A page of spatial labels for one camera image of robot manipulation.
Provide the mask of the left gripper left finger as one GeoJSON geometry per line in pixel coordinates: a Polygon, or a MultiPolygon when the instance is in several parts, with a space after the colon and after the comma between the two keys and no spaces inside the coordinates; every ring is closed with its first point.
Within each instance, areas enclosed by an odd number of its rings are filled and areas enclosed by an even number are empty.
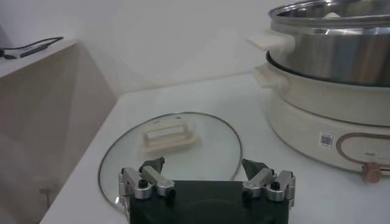
{"type": "Polygon", "coordinates": [[[166,179],[162,174],[165,164],[164,157],[145,161],[136,170],[131,167],[122,168],[118,175],[119,201],[124,211],[130,213],[130,199],[148,200],[153,191],[167,201],[173,201],[176,196],[176,185],[173,180],[166,179]]]}

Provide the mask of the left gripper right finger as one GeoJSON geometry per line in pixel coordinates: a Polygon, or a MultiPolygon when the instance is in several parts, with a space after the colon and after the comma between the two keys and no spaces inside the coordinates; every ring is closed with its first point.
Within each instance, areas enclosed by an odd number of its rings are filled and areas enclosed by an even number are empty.
{"type": "Polygon", "coordinates": [[[287,201],[289,208],[295,204],[296,176],[288,170],[277,173],[265,163],[242,159],[247,181],[243,182],[243,200],[250,202],[265,197],[269,201],[287,201]]]}

